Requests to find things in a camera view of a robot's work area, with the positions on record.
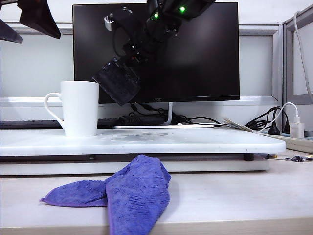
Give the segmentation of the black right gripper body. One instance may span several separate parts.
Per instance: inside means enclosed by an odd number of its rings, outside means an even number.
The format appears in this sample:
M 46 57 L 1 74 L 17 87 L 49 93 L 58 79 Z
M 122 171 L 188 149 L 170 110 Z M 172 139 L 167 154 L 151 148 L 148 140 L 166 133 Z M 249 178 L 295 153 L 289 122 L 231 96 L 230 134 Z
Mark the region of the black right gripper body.
M 171 30 L 166 26 L 145 24 L 137 36 L 139 42 L 138 53 L 142 61 L 155 60 L 159 50 L 164 47 L 171 37 Z

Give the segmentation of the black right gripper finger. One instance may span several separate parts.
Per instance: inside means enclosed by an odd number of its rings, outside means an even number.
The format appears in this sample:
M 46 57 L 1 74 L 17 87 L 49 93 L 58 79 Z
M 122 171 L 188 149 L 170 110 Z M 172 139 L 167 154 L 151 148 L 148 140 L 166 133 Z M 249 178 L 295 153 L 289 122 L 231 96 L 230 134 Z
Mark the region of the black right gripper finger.
M 126 58 L 136 58 L 138 56 L 138 48 L 131 43 L 124 44 L 123 51 Z
M 132 67 L 139 67 L 147 63 L 150 60 L 149 57 L 143 55 L 133 55 L 132 56 Z

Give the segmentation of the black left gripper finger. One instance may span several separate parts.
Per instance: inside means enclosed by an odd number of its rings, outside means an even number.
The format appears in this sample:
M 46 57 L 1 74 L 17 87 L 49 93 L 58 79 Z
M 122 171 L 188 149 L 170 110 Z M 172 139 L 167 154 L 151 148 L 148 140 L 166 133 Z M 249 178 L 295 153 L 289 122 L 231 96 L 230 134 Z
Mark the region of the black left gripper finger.
M 20 0 L 20 23 L 50 37 L 60 39 L 61 33 L 46 0 Z
M 0 20 L 0 39 L 19 44 L 23 43 L 23 38 L 2 20 Z

